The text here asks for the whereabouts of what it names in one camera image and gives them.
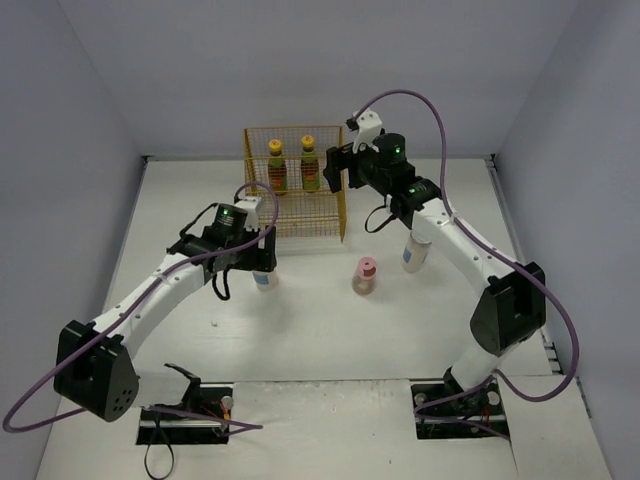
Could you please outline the silver lid white shaker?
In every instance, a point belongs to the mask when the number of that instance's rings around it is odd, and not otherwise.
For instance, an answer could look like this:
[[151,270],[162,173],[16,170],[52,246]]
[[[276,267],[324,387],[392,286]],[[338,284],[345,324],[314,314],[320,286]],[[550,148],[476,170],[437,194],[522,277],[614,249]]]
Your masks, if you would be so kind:
[[278,275],[276,270],[270,272],[253,271],[252,276],[256,287],[260,291],[273,290],[278,285]]

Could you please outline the yellow cap sauce bottle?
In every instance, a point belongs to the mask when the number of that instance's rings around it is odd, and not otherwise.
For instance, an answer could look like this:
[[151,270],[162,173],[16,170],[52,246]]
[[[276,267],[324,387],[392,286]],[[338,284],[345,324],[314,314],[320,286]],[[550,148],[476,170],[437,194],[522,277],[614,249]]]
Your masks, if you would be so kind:
[[303,190],[315,193],[320,188],[320,178],[314,137],[312,135],[304,135],[301,138],[301,145],[300,172]]
[[277,196],[287,194],[288,177],[286,160],[283,156],[283,144],[277,139],[271,139],[268,143],[269,160],[268,160],[268,179],[271,189]]

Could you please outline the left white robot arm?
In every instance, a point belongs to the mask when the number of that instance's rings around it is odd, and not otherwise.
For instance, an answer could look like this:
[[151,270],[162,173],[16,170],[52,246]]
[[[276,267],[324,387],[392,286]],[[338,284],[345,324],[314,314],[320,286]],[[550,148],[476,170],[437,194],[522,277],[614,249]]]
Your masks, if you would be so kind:
[[211,286],[230,298],[232,270],[269,276],[277,265],[276,230],[259,226],[263,201],[249,196],[214,204],[201,235],[179,233],[157,269],[125,299],[94,320],[72,321],[60,333],[54,389],[79,407],[113,422],[131,407],[163,404],[175,418],[191,418],[200,395],[185,384],[163,387],[157,374],[139,374],[134,358],[151,333],[192,294]]

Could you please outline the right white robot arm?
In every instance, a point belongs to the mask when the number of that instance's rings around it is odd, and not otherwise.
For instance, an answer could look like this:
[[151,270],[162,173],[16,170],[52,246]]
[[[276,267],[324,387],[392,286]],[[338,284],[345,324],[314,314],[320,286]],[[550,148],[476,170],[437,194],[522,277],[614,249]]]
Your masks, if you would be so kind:
[[333,146],[326,152],[323,175],[332,192],[344,186],[369,186],[380,194],[390,215],[412,236],[432,244],[467,279],[479,300],[469,322],[470,338],[461,357],[446,371],[445,405],[464,412],[479,397],[477,386],[520,343],[546,322],[545,297],[537,284],[545,279],[534,262],[521,265],[500,259],[499,250],[480,248],[445,210],[440,188],[417,175],[405,155],[405,139],[383,133],[369,145]]

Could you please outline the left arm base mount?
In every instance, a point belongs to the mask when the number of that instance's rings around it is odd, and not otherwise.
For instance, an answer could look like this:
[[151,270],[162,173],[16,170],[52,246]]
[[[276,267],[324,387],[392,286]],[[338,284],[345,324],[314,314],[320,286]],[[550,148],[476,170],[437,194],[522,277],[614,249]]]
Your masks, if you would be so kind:
[[197,413],[214,420],[203,422],[172,413],[142,410],[136,444],[226,445],[230,427],[220,423],[219,419],[231,418],[233,387],[204,384],[199,376],[174,363],[165,363],[164,366],[183,375],[188,385],[178,403],[161,403],[161,406]]

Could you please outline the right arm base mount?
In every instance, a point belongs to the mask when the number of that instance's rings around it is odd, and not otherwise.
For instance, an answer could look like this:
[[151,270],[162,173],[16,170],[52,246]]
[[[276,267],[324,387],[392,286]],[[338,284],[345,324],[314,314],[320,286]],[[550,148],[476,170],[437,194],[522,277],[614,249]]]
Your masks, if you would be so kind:
[[498,437],[510,439],[510,430],[500,390],[492,381],[467,397],[424,408],[451,395],[442,382],[410,385],[418,440],[461,440]]

